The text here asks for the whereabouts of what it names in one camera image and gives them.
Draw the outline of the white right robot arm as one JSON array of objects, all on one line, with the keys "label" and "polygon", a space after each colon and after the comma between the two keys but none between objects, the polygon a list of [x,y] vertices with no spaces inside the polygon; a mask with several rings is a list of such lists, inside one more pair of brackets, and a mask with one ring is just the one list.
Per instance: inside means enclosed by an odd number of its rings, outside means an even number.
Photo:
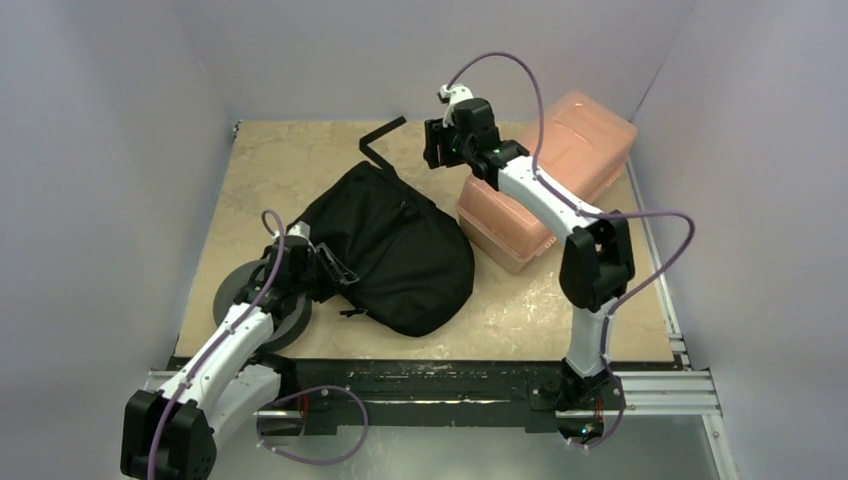
[{"label": "white right robot arm", "polygon": [[629,226],[595,199],[621,173],[633,125],[585,95],[566,95],[537,123],[539,136],[501,136],[489,101],[464,88],[442,95],[445,114],[425,124],[431,168],[466,165],[456,204],[464,231],[505,270],[518,272],[553,242],[558,282],[573,308],[561,392],[576,407],[607,377],[612,309],[635,275]]}]

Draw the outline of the black student backpack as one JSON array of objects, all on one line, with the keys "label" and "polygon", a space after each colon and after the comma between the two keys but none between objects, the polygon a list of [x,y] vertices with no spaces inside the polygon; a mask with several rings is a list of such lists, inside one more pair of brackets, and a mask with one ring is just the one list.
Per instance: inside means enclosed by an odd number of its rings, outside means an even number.
[{"label": "black student backpack", "polygon": [[299,215],[310,238],[352,271],[339,293],[391,330],[423,337],[451,320],[474,290],[475,258],[457,221],[406,183],[372,142],[404,125],[398,117],[359,140],[365,160]]}]

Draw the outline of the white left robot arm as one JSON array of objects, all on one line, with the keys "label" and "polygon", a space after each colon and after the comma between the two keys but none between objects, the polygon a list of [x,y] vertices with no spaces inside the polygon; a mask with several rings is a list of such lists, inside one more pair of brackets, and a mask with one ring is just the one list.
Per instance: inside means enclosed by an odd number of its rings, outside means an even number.
[{"label": "white left robot arm", "polygon": [[136,391],[123,421],[119,468],[135,479],[206,479],[226,440],[263,407],[284,409],[332,385],[299,387],[294,363],[261,356],[276,331],[308,323],[311,304],[357,283],[325,244],[297,231],[277,235],[262,256],[221,284],[224,318],[213,336],[161,386]]}]

